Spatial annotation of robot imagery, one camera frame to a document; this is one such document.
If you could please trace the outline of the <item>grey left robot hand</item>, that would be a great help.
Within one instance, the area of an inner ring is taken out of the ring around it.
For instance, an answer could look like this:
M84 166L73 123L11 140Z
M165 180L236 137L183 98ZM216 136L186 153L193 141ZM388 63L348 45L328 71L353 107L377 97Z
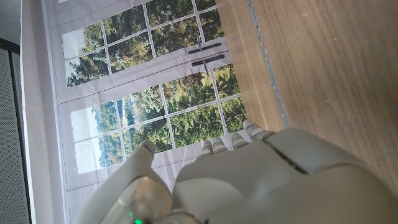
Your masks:
M77 223L396 223L395 194L363 161L300 129L205 141L173 189L141 142L90 197Z

